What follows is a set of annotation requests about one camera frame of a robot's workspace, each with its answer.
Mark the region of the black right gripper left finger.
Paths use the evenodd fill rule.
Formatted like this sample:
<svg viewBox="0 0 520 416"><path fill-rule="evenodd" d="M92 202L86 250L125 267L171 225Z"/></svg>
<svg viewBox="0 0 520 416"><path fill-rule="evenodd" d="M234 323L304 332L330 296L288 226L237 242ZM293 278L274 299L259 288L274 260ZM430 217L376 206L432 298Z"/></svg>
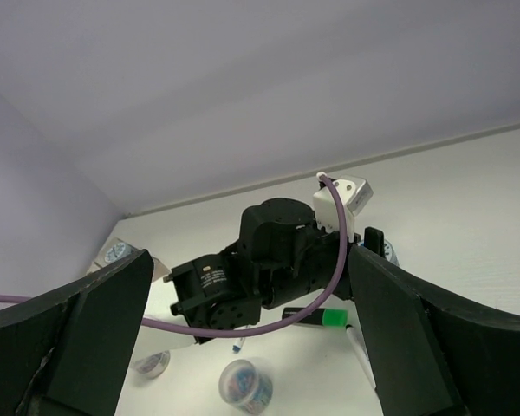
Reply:
<svg viewBox="0 0 520 416"><path fill-rule="evenodd" d="M0 310L0 415L112 415L151 286L140 272L106 268Z"/></svg>

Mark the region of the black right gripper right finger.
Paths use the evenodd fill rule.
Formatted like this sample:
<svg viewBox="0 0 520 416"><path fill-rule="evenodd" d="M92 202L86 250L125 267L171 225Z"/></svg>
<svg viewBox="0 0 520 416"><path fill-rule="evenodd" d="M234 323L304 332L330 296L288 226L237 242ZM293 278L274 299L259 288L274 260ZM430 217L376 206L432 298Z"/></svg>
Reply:
<svg viewBox="0 0 520 416"><path fill-rule="evenodd" d="M520 315L363 247L351 249L348 269L385 415L520 415Z"/></svg>

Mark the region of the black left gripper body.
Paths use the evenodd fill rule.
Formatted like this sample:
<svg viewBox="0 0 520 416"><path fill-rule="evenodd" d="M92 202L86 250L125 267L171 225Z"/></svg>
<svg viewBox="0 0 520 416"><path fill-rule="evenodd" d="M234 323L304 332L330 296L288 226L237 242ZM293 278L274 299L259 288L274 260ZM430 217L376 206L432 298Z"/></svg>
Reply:
<svg viewBox="0 0 520 416"><path fill-rule="evenodd" d="M274 309L326 288L339 246L339 233L318 229L308 205L272 198L246 208L241 216L237 277L262 307Z"/></svg>

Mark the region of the blue-lidded cleaning gel jar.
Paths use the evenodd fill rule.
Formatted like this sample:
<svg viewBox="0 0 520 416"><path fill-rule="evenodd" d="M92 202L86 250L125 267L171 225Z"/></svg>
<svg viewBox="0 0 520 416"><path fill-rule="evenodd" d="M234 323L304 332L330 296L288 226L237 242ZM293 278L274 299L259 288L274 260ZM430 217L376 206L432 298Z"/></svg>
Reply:
<svg viewBox="0 0 520 416"><path fill-rule="evenodd" d="M115 263L123 257L133 254L137 249L131 244L113 237L109 239L96 255L92 265L101 269L111 263Z"/></svg>

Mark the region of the black-capped white marker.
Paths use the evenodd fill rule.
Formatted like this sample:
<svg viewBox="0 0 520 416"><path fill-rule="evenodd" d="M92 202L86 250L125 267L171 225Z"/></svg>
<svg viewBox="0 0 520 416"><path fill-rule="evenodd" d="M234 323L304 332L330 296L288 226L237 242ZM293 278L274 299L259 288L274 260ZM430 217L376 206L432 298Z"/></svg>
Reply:
<svg viewBox="0 0 520 416"><path fill-rule="evenodd" d="M346 326L346 334L353 348L354 354L361 365L361 369L367 377L367 380L373 390L376 389L374 374L371 368L370 360L367 354L366 346L361 338L361 334L357 329L348 324Z"/></svg>

